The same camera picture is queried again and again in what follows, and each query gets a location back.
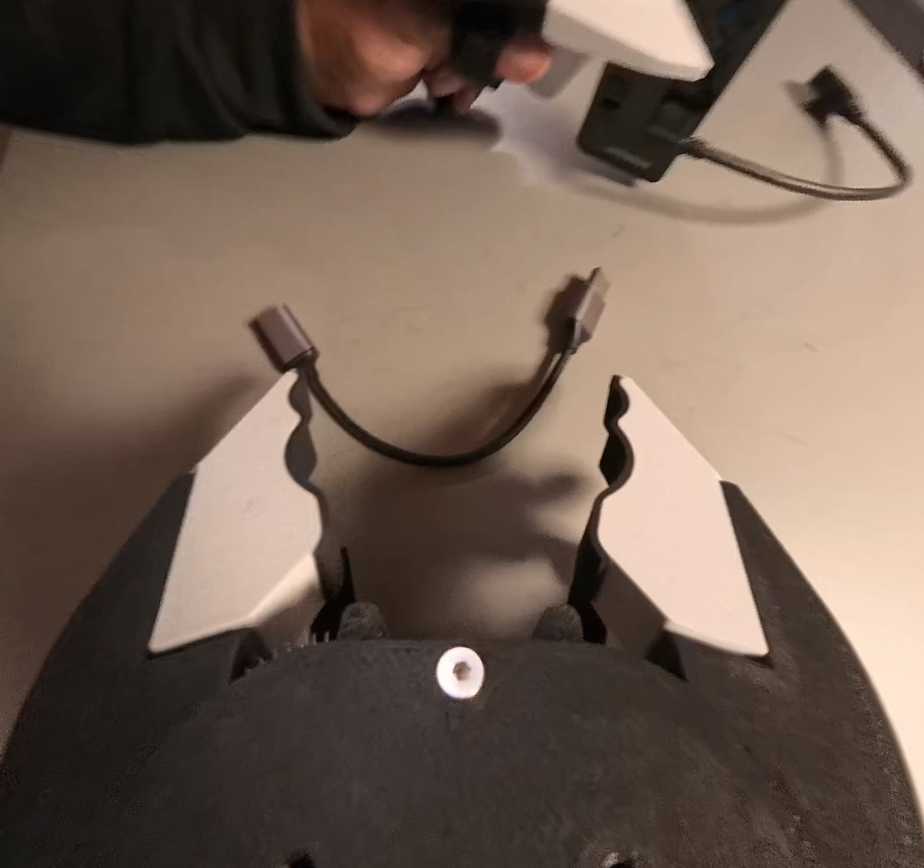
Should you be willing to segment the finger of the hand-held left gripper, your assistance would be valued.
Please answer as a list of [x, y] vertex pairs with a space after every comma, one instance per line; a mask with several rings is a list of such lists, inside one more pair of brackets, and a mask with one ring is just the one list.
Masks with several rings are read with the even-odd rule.
[[542, 84], [567, 84], [587, 63], [682, 81], [713, 67], [686, 0], [547, 0], [541, 36], [553, 48]]

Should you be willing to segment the person's left hand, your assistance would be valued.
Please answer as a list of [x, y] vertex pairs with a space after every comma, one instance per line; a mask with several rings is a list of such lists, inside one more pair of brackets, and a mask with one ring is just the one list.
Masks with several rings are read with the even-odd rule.
[[296, 0], [295, 19], [310, 89], [330, 112], [374, 118], [424, 87], [464, 115], [483, 91], [456, 71], [437, 0]]

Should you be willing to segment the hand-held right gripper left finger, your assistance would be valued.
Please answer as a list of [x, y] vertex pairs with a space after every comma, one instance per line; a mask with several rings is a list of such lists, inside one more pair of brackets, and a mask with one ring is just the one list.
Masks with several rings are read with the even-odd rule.
[[152, 654], [231, 631], [271, 651], [308, 642], [325, 601], [310, 418], [300, 376], [283, 374], [196, 466]]

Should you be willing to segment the black USB hub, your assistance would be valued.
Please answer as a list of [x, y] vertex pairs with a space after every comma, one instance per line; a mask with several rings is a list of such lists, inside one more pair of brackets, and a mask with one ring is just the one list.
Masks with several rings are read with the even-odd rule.
[[713, 59], [709, 74], [686, 82], [608, 64], [577, 136], [584, 154], [635, 180], [661, 180], [788, 0], [686, 1]]

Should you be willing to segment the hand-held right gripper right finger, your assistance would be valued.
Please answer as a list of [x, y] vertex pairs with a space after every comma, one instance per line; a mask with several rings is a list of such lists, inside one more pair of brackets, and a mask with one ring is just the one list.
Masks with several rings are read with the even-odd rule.
[[603, 427], [604, 488], [568, 597], [587, 639], [646, 657], [676, 639], [766, 657], [721, 476], [630, 378], [612, 378]]

